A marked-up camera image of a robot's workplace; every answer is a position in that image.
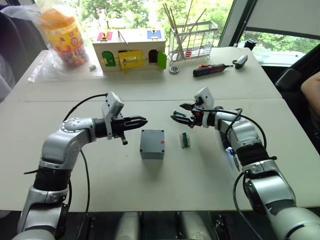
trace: window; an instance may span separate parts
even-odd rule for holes
[[[68,0],[78,15],[82,30],[92,41],[98,32],[121,28],[164,28],[169,37],[170,25],[163,3],[172,8],[177,25],[185,24],[191,0]],[[188,22],[213,21],[218,25],[215,45],[226,24],[233,0],[193,0]]]
[[[320,40],[305,37],[273,34],[257,31],[244,31],[239,47],[247,39],[256,39],[253,54],[261,64],[290,66],[308,53]]]

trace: person's arm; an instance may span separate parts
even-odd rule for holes
[[[301,85],[301,91],[312,109],[320,116],[320,71]]]

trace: green terminal block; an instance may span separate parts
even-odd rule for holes
[[[190,137],[185,132],[180,134],[180,143],[183,149],[190,148]]]
[[[174,112],[173,112],[173,115],[175,115],[175,116],[182,116],[182,117],[187,117],[185,114],[183,114],[183,113],[181,113],[181,112],[178,112],[177,110],[174,110]]]

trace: black screwdriver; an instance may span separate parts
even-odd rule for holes
[[[199,68],[193,70],[193,76],[200,77],[209,74],[220,73],[226,68],[233,67],[233,65],[225,65],[225,64],[214,64],[214,65],[200,65]]]

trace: electrical junction box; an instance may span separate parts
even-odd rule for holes
[[[142,130],[140,140],[140,154],[142,159],[164,159],[165,131]]]

